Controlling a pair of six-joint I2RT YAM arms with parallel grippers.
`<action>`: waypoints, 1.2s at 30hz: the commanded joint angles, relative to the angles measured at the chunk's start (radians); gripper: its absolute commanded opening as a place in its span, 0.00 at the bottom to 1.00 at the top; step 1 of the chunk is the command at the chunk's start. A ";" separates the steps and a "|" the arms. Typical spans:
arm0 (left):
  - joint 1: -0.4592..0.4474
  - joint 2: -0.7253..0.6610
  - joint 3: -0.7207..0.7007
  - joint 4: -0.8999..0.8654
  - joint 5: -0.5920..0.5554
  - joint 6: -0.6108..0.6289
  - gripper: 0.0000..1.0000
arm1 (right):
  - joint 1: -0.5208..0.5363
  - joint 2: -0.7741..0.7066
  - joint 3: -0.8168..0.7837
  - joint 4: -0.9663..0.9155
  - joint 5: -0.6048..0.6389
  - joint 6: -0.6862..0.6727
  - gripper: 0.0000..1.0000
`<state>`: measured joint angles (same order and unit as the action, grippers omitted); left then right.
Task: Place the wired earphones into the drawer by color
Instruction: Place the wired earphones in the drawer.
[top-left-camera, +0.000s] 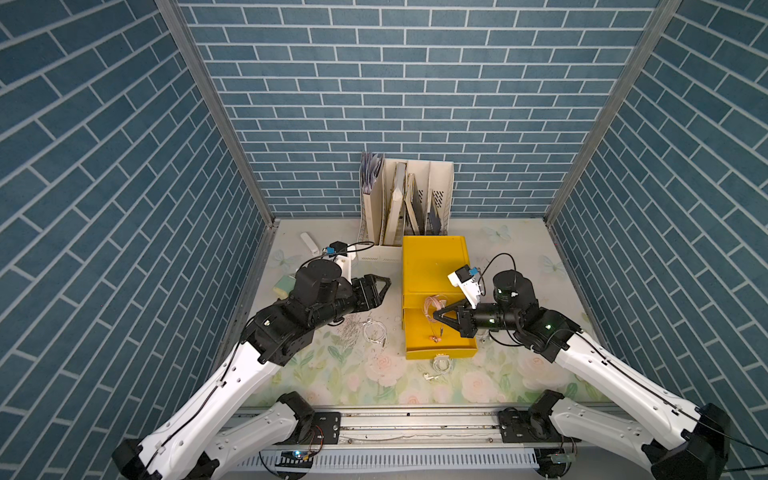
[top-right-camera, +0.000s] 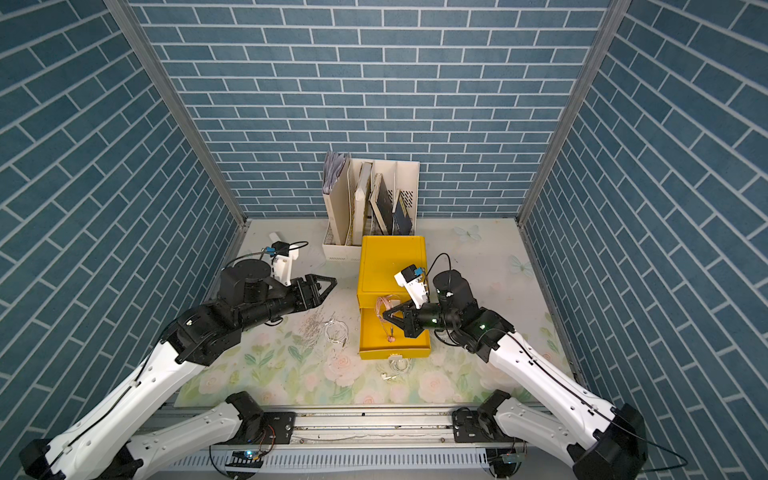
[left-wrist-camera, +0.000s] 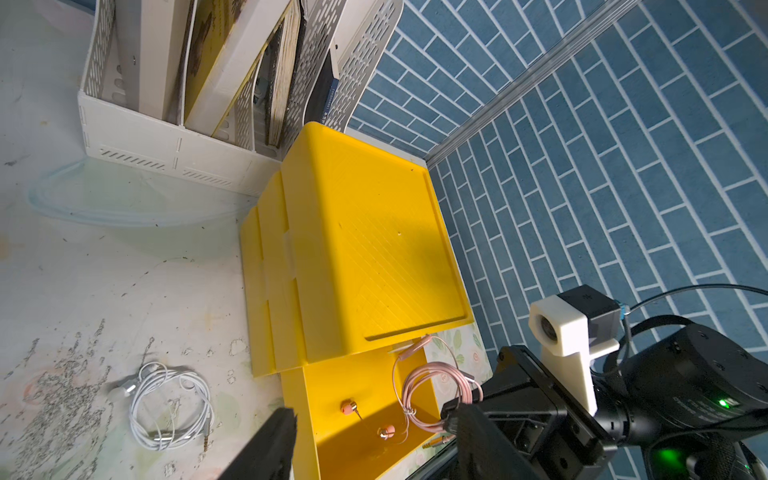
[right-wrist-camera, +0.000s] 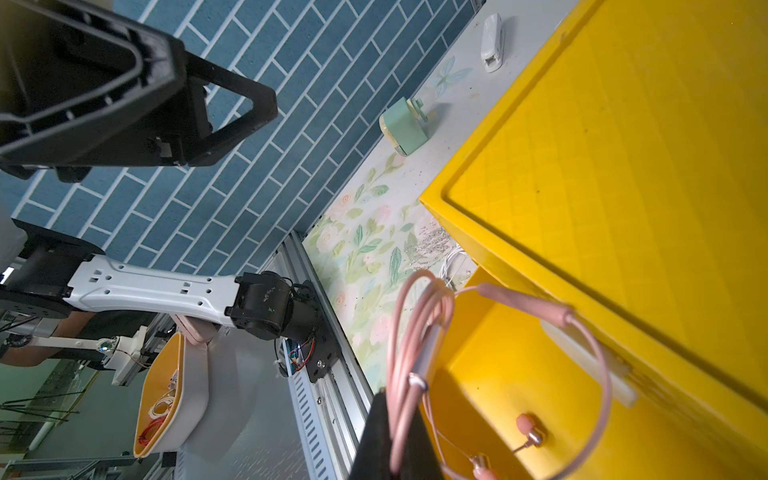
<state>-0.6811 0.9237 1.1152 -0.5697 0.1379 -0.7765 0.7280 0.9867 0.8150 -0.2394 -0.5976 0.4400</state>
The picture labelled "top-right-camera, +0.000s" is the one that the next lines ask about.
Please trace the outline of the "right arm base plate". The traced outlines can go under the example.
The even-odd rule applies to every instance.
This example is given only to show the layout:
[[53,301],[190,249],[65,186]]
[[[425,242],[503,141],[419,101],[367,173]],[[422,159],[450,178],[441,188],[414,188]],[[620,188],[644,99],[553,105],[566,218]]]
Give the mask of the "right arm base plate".
[[513,443],[517,437],[508,436],[495,420],[500,405],[512,399],[504,391],[495,390],[475,410],[459,407],[451,414],[453,436],[456,443]]

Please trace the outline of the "yellow drawer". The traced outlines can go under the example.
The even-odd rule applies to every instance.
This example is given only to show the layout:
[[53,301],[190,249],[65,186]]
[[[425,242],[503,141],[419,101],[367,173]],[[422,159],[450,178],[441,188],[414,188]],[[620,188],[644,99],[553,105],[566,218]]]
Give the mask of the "yellow drawer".
[[415,359],[430,355],[427,332],[417,338],[407,338],[400,328],[381,321],[374,309],[361,309],[360,314],[359,355],[363,360],[387,360],[396,355]]

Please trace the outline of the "yellow drawer cabinet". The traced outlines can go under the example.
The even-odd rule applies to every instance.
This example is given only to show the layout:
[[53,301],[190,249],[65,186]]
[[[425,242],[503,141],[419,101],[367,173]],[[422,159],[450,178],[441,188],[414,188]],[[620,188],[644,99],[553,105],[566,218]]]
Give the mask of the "yellow drawer cabinet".
[[406,267],[427,267],[423,236],[365,236],[362,242],[357,299],[361,309],[373,309],[379,297],[392,295],[401,303],[410,300],[395,275]]

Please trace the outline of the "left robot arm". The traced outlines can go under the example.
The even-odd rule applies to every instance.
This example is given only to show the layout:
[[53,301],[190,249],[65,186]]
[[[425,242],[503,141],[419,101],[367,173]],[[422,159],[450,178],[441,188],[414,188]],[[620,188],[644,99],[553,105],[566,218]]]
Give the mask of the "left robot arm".
[[316,274],[282,282],[257,259],[224,268],[216,297],[174,319],[146,359],[96,407],[63,433],[20,451],[25,473],[34,479],[145,479],[202,448],[268,438],[264,411],[245,391],[174,426],[136,432],[178,388],[237,346],[245,331],[319,307],[336,285],[335,278]]

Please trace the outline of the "pink earphones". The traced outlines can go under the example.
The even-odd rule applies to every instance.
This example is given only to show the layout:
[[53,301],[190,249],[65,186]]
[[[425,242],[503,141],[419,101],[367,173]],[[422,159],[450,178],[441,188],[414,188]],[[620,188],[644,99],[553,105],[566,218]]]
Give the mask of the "pink earphones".
[[379,320],[385,339],[387,343],[390,345],[393,345],[397,341],[398,330],[396,329],[396,326],[386,322],[382,318],[382,313],[400,304],[401,304],[401,300],[394,295],[380,296],[376,300],[375,314],[377,319]]

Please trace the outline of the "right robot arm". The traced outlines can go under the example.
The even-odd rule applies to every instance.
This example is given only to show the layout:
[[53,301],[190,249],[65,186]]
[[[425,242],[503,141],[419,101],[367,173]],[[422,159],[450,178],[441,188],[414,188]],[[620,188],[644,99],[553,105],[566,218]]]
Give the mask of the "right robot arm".
[[648,459],[645,421],[629,404],[616,408],[589,392],[539,354],[497,312],[482,307],[456,270],[433,280],[430,301],[421,269],[410,265],[395,274],[410,298],[383,312],[385,321],[416,338],[427,329],[446,330],[456,343],[510,376],[546,410],[532,410],[500,390],[477,410],[488,436],[518,438],[572,468],[579,479],[634,479]]

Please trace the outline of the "white earphones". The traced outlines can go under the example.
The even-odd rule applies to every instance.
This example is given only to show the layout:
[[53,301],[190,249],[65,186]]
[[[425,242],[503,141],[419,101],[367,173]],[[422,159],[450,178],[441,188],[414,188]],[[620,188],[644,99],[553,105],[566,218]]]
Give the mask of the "white earphones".
[[349,338],[349,328],[342,321],[330,320],[325,323],[324,334],[328,342],[344,348]]
[[412,362],[408,358],[404,358],[402,355],[393,354],[387,359],[388,368],[380,372],[380,375],[385,381],[394,381],[407,375],[411,368]]

